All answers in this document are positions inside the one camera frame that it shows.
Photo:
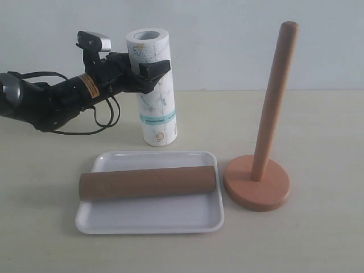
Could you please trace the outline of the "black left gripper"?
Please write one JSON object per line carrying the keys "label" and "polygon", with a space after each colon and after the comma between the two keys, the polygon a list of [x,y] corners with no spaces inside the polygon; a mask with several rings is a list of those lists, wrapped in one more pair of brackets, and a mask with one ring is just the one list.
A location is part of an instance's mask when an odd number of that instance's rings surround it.
{"label": "black left gripper", "polygon": [[111,52],[102,59],[99,52],[82,49],[82,60],[83,102],[101,102],[119,93],[149,94],[171,70],[169,60],[139,63],[137,75],[131,69],[129,54],[120,52]]}

